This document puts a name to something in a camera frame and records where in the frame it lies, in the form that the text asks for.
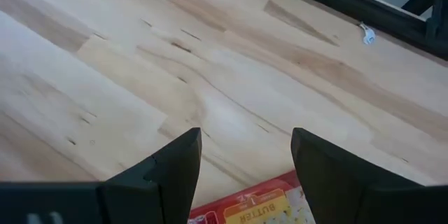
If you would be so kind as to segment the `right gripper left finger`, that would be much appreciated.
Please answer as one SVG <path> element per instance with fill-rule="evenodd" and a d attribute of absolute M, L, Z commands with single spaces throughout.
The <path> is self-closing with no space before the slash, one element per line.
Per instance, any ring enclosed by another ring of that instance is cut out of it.
<path fill-rule="evenodd" d="M 193 127 L 100 187 L 108 223 L 186 224 L 200 172 L 201 129 Z"/>

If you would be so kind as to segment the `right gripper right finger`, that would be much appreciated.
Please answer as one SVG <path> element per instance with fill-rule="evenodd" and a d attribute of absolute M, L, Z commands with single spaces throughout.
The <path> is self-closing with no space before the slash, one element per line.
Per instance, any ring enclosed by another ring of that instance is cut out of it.
<path fill-rule="evenodd" d="M 425 187 L 303 129 L 291 153 L 317 223 L 432 223 Z"/>

